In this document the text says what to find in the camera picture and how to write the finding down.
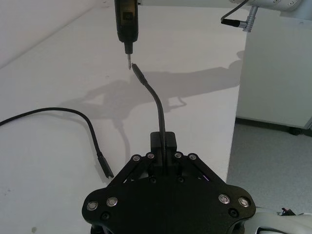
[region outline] white table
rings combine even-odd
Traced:
[[[140,7],[133,55],[162,99],[178,150],[197,153],[222,179],[246,36],[220,25],[226,11]],[[156,105],[127,68],[112,7],[86,13],[0,70],[1,119],[49,106],[91,119],[115,175],[150,150]],[[79,117],[53,112],[2,126],[0,159],[1,233],[89,232],[82,203],[109,181]]]

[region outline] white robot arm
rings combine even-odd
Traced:
[[[312,0],[229,0],[239,4],[234,10],[221,18],[222,24],[243,28],[244,32],[251,32],[255,16],[259,7],[281,12],[281,16],[303,20],[312,20]],[[246,21],[225,19],[243,5],[251,5]]]

